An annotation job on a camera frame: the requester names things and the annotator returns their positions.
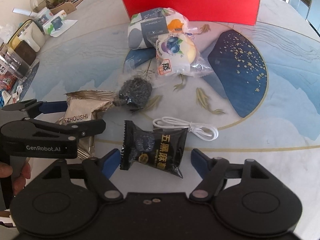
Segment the gold Zhoushi snack packet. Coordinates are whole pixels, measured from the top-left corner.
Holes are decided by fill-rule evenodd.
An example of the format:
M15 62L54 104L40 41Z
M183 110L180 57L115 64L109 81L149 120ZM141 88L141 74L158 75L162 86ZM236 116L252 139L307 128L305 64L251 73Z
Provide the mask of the gold Zhoushi snack packet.
M97 120L101 112L112 107L114 93L104 90L80 90L70 92L67 96L67 110L57 124ZM94 156L94 136L79 138L78 158L85 160Z

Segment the black sesame snack packet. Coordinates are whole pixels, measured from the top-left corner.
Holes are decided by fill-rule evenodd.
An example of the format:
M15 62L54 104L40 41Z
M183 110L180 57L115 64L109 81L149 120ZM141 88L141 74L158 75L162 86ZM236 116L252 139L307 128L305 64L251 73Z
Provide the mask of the black sesame snack packet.
M138 162L182 178L180 164L187 134L186 128L144 131L131 120L126 120L120 169L127 171Z

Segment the dark ball clear wrapper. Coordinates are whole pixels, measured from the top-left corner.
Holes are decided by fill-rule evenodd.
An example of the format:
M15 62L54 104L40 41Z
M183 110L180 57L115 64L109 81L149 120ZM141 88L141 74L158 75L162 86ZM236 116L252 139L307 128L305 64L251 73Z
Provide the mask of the dark ball clear wrapper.
M143 109L149 101L152 85L149 81L134 77L126 80L114 97L113 104L117 107L126 107L131 112Z

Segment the blueberry bread packet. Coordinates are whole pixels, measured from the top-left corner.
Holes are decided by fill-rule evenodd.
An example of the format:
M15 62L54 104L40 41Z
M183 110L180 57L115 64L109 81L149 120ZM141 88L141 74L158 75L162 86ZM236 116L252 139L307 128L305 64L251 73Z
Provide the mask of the blueberry bread packet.
M168 77L185 75L202 77L213 72L195 43L185 33L167 33L149 36L148 41L156 50L157 75Z

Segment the yellow rimmed tray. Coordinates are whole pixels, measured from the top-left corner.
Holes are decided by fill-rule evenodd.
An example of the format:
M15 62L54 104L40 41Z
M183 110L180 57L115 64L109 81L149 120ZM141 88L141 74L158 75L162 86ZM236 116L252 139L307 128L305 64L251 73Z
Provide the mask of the yellow rimmed tray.
M12 35L8 46L31 66L45 42L45 35L37 24L33 20L27 20Z

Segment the small tissue pack on table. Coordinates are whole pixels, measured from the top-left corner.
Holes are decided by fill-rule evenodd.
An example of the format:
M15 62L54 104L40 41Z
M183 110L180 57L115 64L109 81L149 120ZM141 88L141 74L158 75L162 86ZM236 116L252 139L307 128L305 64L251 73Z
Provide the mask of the small tissue pack on table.
M66 17L67 13L64 10L58 12L42 26L44 33L51 37L59 37L76 24L77 20L68 20Z

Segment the white tall cabinet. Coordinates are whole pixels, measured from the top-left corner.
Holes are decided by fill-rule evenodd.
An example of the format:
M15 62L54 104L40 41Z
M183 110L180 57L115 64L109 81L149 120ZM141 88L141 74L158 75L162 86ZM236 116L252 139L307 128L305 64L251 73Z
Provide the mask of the white tall cabinet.
M289 4L319 34L319 0L289 0Z

